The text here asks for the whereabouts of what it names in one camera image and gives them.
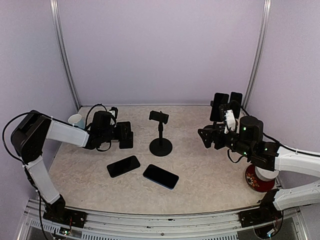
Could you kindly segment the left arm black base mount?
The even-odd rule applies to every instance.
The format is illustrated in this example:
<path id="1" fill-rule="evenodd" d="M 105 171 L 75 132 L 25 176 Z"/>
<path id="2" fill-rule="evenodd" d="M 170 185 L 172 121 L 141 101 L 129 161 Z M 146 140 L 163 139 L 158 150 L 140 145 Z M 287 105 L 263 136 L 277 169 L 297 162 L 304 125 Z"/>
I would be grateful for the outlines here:
<path id="1" fill-rule="evenodd" d="M 57 216 L 46 211 L 43 214 L 43 218 L 54 223 L 83 229 L 87 219 L 87 213 L 84 211 L 65 208 L 62 216 Z"/>

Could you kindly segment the black phone blue edge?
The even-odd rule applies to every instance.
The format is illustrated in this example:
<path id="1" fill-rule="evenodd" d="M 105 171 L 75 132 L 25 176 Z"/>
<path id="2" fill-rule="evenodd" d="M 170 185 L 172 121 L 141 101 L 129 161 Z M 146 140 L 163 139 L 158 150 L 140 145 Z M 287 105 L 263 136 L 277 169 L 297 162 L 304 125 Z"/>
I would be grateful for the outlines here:
<path id="1" fill-rule="evenodd" d="M 239 92 L 231 92 L 229 100 L 229 108 L 233 111 L 235 119 L 238 119 L 241 112 L 243 94 Z"/>
<path id="2" fill-rule="evenodd" d="M 173 190 L 179 176 L 156 165 L 150 164 L 143 172 L 143 176 L 167 189 Z"/>

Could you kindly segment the black pole phone stand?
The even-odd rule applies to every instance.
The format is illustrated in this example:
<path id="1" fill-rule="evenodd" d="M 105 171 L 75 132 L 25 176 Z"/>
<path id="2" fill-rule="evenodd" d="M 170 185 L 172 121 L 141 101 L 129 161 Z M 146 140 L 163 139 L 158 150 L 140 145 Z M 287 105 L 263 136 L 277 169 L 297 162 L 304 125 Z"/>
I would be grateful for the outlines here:
<path id="1" fill-rule="evenodd" d="M 159 137 L 155 138 L 149 144 L 150 152 L 157 157 L 164 157 L 169 155 L 173 150 L 172 143 L 163 137 L 164 125 L 168 123 L 169 115 L 162 111 L 152 110 L 149 114 L 149 120 L 158 122 Z"/>
<path id="2" fill-rule="evenodd" d="M 219 106 L 220 103 L 218 101 L 212 100 L 210 102 L 211 105 L 211 113 L 210 113 L 210 121 L 213 122 L 213 126 L 217 124 L 220 120 L 220 112 L 219 112 Z"/>

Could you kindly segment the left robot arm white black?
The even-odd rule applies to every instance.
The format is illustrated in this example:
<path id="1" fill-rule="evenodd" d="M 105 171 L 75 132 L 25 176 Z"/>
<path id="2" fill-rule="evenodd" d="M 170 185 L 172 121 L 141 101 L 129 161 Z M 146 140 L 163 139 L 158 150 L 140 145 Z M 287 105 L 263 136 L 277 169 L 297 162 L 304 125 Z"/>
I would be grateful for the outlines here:
<path id="1" fill-rule="evenodd" d="M 96 111 L 91 122 L 81 128 L 37 110 L 17 115 L 22 121 L 13 130 L 10 142 L 16 152 L 14 159 L 22 163 L 30 184 L 44 201 L 48 214 L 63 223 L 70 218 L 63 196 L 55 188 L 43 160 L 47 140 L 74 145 L 86 150 L 102 152 L 102 144 L 117 141 L 120 149 L 131 149 L 134 134 L 129 121 L 118 121 L 118 109 L 111 107 Z"/>

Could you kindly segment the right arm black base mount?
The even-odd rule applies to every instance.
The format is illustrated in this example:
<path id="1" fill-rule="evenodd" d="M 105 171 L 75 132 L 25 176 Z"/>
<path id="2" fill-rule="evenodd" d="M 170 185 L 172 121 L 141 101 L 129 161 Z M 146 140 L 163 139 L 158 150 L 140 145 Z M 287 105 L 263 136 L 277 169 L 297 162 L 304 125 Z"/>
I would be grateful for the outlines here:
<path id="1" fill-rule="evenodd" d="M 256 208 L 238 213 L 242 228 L 260 225 L 281 219 L 283 214 L 278 210 L 270 210 L 268 208 Z"/>

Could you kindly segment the black folding phone stand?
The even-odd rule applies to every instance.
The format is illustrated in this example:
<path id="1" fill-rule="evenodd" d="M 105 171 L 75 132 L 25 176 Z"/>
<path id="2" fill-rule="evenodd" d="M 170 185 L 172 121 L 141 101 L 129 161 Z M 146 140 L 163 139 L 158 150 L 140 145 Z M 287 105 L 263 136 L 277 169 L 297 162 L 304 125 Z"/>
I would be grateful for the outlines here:
<path id="1" fill-rule="evenodd" d="M 134 141 L 132 138 L 123 139 L 119 141 L 120 149 L 132 149 L 134 147 Z"/>

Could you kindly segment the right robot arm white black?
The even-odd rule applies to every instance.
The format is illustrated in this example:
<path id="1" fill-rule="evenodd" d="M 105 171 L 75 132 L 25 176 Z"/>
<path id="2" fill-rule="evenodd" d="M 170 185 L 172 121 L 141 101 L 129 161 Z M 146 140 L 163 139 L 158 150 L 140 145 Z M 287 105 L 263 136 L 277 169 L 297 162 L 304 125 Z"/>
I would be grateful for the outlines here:
<path id="1" fill-rule="evenodd" d="M 255 167 L 269 172 L 287 171 L 320 176 L 319 153 L 292 149 L 274 138 L 269 142 L 264 141 L 266 134 L 263 132 L 263 122 L 251 115 L 245 115 L 237 121 L 233 105 L 241 107 L 235 100 L 210 102 L 210 120 L 213 124 L 197 131 L 206 148 L 227 148 L 228 153 L 238 153 Z M 319 181 L 290 189 L 272 189 L 261 200 L 255 216 L 260 222 L 266 222 L 276 211 L 319 202 Z"/>

